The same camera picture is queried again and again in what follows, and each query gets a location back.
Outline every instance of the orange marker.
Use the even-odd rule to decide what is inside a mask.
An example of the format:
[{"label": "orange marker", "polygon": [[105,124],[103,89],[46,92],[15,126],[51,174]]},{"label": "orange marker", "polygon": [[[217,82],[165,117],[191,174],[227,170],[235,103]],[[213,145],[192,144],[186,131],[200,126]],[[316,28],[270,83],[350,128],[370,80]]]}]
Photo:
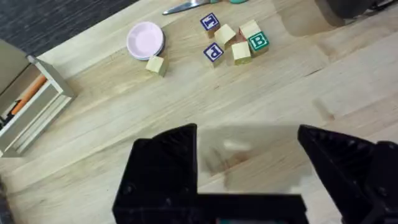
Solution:
[{"label": "orange marker", "polygon": [[30,88],[30,90],[22,97],[21,102],[18,103],[18,105],[11,111],[12,115],[17,114],[27,102],[29,102],[30,99],[38,92],[38,90],[44,85],[44,83],[47,81],[46,77],[44,75],[41,75],[36,83]]}]

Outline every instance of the blank wooden block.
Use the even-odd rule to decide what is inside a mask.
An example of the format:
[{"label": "blank wooden block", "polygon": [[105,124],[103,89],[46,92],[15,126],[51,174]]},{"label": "blank wooden block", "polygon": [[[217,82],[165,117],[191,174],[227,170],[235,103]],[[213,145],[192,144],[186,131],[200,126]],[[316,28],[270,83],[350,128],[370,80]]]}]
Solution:
[{"label": "blank wooden block", "polygon": [[233,44],[232,53],[234,55],[235,65],[242,65],[251,62],[250,48],[249,44],[246,41],[238,44]]},{"label": "blank wooden block", "polygon": [[268,51],[269,41],[263,32],[259,32],[249,38],[249,45],[252,56],[257,57]]},{"label": "blank wooden block", "polygon": [[239,27],[239,34],[248,40],[248,38],[261,32],[257,22],[253,19]]},{"label": "blank wooden block", "polygon": [[212,43],[203,51],[203,53],[210,60],[213,67],[219,65],[224,58],[224,51],[217,43]]},{"label": "blank wooden block", "polygon": [[167,62],[164,58],[152,56],[148,61],[146,69],[164,77],[167,70]]},{"label": "blank wooden block", "polygon": [[213,38],[214,33],[221,27],[219,20],[213,13],[210,13],[209,15],[201,19],[200,23],[205,28],[207,36],[209,38]]},{"label": "blank wooden block", "polygon": [[223,49],[227,49],[235,40],[236,33],[225,24],[215,32],[216,42]]}]

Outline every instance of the pink plate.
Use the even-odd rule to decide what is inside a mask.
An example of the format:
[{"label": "pink plate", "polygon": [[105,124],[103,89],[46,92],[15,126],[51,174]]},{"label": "pink plate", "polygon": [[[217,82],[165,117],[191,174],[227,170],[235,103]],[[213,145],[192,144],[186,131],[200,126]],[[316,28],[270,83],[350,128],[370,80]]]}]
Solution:
[{"label": "pink plate", "polygon": [[155,55],[163,45],[162,29],[153,22],[140,22],[127,36],[127,49],[135,58],[149,58]]}]

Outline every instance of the letter i block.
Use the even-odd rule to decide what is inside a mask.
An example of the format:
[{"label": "letter i block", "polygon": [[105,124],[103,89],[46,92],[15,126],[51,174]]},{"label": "letter i block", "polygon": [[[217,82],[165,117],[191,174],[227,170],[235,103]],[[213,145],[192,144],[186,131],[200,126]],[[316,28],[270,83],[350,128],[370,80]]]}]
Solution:
[{"label": "letter i block", "polygon": [[259,32],[249,38],[249,45],[252,56],[257,57],[268,51],[269,41],[263,32]]},{"label": "letter i block", "polygon": [[201,25],[205,28],[209,38],[214,37],[214,33],[220,28],[221,24],[214,13],[210,13],[200,20]]},{"label": "letter i block", "polygon": [[213,67],[216,67],[223,61],[224,51],[217,43],[212,43],[203,53],[211,61]]}]

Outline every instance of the gray carpet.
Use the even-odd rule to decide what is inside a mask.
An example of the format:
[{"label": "gray carpet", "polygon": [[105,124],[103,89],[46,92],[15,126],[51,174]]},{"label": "gray carpet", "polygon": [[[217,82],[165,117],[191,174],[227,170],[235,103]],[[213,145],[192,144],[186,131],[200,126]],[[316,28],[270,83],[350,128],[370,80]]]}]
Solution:
[{"label": "gray carpet", "polygon": [[138,0],[0,0],[0,38],[38,56]]}]

